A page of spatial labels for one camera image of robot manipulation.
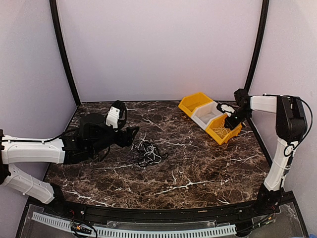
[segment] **marble table surface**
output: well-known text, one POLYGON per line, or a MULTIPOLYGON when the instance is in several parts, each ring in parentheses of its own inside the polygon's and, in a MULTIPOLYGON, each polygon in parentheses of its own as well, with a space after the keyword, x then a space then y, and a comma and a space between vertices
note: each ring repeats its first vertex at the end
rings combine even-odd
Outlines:
MULTIPOLYGON (((126 102, 126 125, 139 126, 136 138, 150 137, 162 154, 169 153, 168 161, 140 168, 131 148, 113 145, 102 162, 51 164, 45 181, 58 184, 68 201, 117 208, 181 209, 254 200, 269 166, 247 122, 238 136, 218 145, 178 104, 126 102)), ((86 114, 106 115, 110 105, 83 103, 69 129, 86 114)))

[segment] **plastic bin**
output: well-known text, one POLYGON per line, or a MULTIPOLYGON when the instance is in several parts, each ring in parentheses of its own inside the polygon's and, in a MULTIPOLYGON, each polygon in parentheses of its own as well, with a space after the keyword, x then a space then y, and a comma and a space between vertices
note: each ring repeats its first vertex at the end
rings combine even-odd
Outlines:
POLYGON ((228 140, 234 136, 237 136, 242 128, 241 123, 230 130, 228 128, 224 128, 224 120, 227 117, 227 114, 224 114, 214 120, 207 126, 206 132, 219 144, 227 143, 228 140))
POLYGON ((178 107, 191 118, 197 107, 211 102, 213 102, 213 100, 204 93, 196 93, 183 98, 178 107))
POLYGON ((217 105, 218 103, 211 102, 198 107, 192 115, 192 120, 203 130, 206 130, 212 120, 223 115, 223 113, 217 109, 217 105))

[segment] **black metal pole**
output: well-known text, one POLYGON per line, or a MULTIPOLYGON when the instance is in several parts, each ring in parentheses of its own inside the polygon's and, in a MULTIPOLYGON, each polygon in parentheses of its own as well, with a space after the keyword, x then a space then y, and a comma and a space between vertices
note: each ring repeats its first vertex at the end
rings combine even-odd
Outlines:
POLYGON ((263 35, 264 35, 264 30, 265 30, 265 24, 266 24, 266 17, 267 17, 267 12, 268 12, 268 3, 269 3, 269 0, 263 0, 263 2, 262 2, 262 10, 261 10, 260 23, 259 23, 259 28, 258 28, 256 44, 254 46, 252 60, 251 60, 246 84, 244 85, 244 88, 248 92, 250 91, 250 88, 251 88, 253 76, 254 76, 254 73, 256 71, 256 67, 257 67, 257 63, 258 63, 258 59, 259 59, 259 55, 260 55, 260 50, 261 50, 261 45, 262 45, 262 40, 263 40, 263 35))
POLYGON ((64 70, 66 73, 66 77, 68 80, 68 84, 69 84, 71 93, 73 95, 73 98, 75 100, 76 105, 79 106, 81 104, 81 102, 79 99, 79 95, 78 95, 78 92, 76 89, 74 78, 73 78, 73 75, 71 73, 68 58, 67 58, 66 48, 65 48, 65 44, 64 44, 64 40, 63 40, 63 35, 61 32, 61 28, 60 28, 56 0, 50 0, 50 6, 51 6, 52 19, 53 19, 54 30, 55 30, 55 35, 56 35, 57 44, 58 44, 58 48, 59 48, 60 57, 61 57, 61 60, 63 62, 64 70))

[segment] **white panel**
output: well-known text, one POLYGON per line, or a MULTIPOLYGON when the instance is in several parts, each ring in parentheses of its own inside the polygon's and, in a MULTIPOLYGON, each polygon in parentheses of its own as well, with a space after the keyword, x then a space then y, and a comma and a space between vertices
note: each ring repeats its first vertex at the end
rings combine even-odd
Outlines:
MULTIPOLYGON (((317 118, 317 1, 270 1, 252 95, 297 95, 317 118)), ((270 154, 276 149, 275 115, 253 113, 270 154)), ((306 110, 308 123, 310 116, 306 110)), ((317 127, 298 147, 285 187, 293 190, 309 233, 317 234, 317 127)))
MULTIPOLYGON (((0 0, 0 128, 18 137, 61 133, 75 110, 48 0, 0 0)), ((18 164, 43 179, 47 163, 18 164)), ((0 187, 0 237, 15 237, 27 197, 0 187)))
POLYGON ((244 86, 261 0, 59 0, 85 101, 234 100, 244 86))

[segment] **yellow storage container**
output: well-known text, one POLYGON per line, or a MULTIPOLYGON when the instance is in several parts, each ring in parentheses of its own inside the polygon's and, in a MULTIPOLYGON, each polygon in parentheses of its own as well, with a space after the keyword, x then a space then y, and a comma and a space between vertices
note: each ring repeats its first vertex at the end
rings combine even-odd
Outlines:
POLYGON ((183 98, 178 107, 191 118, 196 108, 210 102, 213 102, 213 100, 204 93, 196 93, 183 98))
POLYGON ((234 136, 237 136, 242 128, 241 123, 234 128, 233 130, 230 130, 228 128, 224 127, 224 120, 227 117, 227 114, 224 114, 214 120, 211 121, 211 123, 207 126, 206 132, 216 141, 219 145, 223 143, 227 143, 228 140, 234 136))

